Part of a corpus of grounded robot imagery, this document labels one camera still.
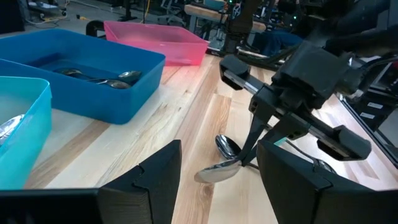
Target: wooden tabletop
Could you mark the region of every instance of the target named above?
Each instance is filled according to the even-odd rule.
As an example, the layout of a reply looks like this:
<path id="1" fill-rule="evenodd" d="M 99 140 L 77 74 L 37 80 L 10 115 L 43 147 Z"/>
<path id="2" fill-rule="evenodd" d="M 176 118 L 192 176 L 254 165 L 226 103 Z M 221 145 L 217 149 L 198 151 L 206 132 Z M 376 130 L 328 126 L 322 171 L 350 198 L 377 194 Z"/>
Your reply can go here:
<path id="1" fill-rule="evenodd" d="M 215 136 L 243 145 L 252 114 L 251 95 L 220 80 L 220 58 L 206 55 L 199 67 L 165 67 L 159 89 L 125 125 L 53 110 L 53 129 L 26 184 L 27 189 L 102 186 L 173 139 L 182 140 L 182 173 L 173 223 L 277 223 L 258 171 L 242 168 L 218 184 L 199 184 L 195 172 L 220 161 Z M 269 83 L 273 72 L 252 68 Z M 371 140 L 332 96 L 314 115 L 330 126 L 345 124 Z M 398 189 L 398 171 L 381 150 L 365 161 L 338 162 L 317 148 L 313 136 L 294 143 L 327 161 L 342 175 L 375 190 Z M 289 145 L 283 148 L 297 154 Z"/>
<path id="2" fill-rule="evenodd" d="M 192 6 L 191 4 L 185 5 L 184 11 L 188 15 L 194 15 L 194 16 L 198 16 L 198 17 L 210 17 L 216 21 L 219 21 L 219 19 L 221 19 L 221 14 L 218 13 L 218 11 L 205 9 L 205 8 L 198 7 L 198 6 Z M 227 15 L 224 15 L 223 22 L 225 22 L 226 18 L 227 18 Z M 266 29 L 266 25 L 264 25 L 261 22 L 253 22 L 253 29 L 264 31 Z"/>

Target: blue plastic bin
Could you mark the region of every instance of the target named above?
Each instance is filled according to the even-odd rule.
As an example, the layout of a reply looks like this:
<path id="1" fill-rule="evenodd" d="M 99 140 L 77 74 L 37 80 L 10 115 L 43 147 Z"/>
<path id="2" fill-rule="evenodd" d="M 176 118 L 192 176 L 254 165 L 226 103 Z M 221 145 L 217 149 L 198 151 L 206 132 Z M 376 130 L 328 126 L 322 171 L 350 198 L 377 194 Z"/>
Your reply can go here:
<path id="1" fill-rule="evenodd" d="M 0 124 L 25 115 L 0 147 L 0 190 L 21 189 L 51 132 L 48 81 L 0 77 L 0 111 Z"/>
<path id="2" fill-rule="evenodd" d="M 155 92 L 165 64 L 162 54 L 60 29 L 0 39 L 0 58 L 15 62 L 0 61 L 0 75 L 48 80 L 54 108 L 114 124 L 128 122 Z M 142 75 L 119 90 L 53 72 L 58 68 L 94 78 L 116 79 L 131 70 Z"/>

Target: pink plastic bin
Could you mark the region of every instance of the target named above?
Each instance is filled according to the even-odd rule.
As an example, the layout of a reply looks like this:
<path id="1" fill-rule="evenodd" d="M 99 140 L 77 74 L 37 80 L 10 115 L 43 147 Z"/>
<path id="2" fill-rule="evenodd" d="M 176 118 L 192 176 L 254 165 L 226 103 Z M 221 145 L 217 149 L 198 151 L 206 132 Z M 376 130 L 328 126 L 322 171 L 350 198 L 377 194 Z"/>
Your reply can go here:
<path id="1" fill-rule="evenodd" d="M 166 66 L 200 65 L 207 42 L 181 27 L 105 21 L 106 39 L 166 56 Z"/>

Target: plastic bin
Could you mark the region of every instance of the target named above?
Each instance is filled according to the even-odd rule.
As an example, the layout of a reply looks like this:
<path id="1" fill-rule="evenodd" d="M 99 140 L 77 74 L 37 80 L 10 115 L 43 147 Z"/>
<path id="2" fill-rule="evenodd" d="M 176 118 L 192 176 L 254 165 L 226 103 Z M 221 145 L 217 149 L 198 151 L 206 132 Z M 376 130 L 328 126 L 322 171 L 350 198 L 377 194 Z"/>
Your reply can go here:
<path id="1" fill-rule="evenodd" d="M 0 111 L 0 124 L 25 115 L 0 146 L 0 190 L 21 189 L 51 131 L 48 81 L 0 77 Z"/>
<path id="2" fill-rule="evenodd" d="M 200 65 L 208 43 L 181 27 L 104 22 L 106 39 L 166 56 L 167 66 Z"/>
<path id="3" fill-rule="evenodd" d="M 8 60 L 0 60 L 0 75 L 48 80 L 54 108 L 114 124 L 128 122 L 153 94 L 165 63 L 161 54 L 58 29 L 0 39 L 0 49 Z M 58 68 L 93 78 L 115 79 L 131 70 L 142 75 L 120 90 L 53 72 Z"/>

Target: metal spoon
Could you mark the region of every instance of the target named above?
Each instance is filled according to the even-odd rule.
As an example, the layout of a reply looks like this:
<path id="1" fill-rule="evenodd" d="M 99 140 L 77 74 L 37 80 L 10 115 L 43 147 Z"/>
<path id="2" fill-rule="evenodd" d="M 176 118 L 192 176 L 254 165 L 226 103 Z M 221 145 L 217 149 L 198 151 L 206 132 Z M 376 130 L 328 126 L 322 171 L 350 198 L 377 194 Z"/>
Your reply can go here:
<path id="1" fill-rule="evenodd" d="M 219 134 L 216 136 L 216 145 L 226 159 L 236 159 L 242 149 L 229 137 Z"/>
<path id="2" fill-rule="evenodd" d="M 140 71 L 123 72 L 122 74 L 118 75 L 118 78 L 133 85 L 141 77 L 141 74 L 142 72 Z"/>
<path id="3" fill-rule="evenodd" d="M 20 121 L 24 118 L 24 115 L 18 115 L 6 121 L 0 125 L 0 147 L 6 142 L 6 139 L 15 130 Z"/>
<path id="4" fill-rule="evenodd" d="M 204 184 L 220 182 L 237 174 L 241 166 L 242 162 L 237 159 L 220 162 L 197 172 L 194 179 L 196 182 Z"/>
<path id="5" fill-rule="evenodd" d="M 83 74 L 79 69 L 75 68 L 58 68 L 54 70 L 54 72 L 61 73 L 62 75 L 72 76 L 74 77 L 76 74 L 81 75 L 83 77 L 94 79 L 93 77 L 89 77 L 88 75 Z"/>
<path id="6" fill-rule="evenodd" d="M 117 88 L 117 89 L 127 89 L 127 88 L 131 87 L 131 85 L 129 85 L 125 82 L 122 82 L 119 80 L 110 80 L 110 79 L 105 79 L 105 78 L 96 78 L 96 79 L 87 80 L 87 81 L 88 82 L 99 81 L 96 83 L 97 85 L 106 84 L 110 87 Z"/>

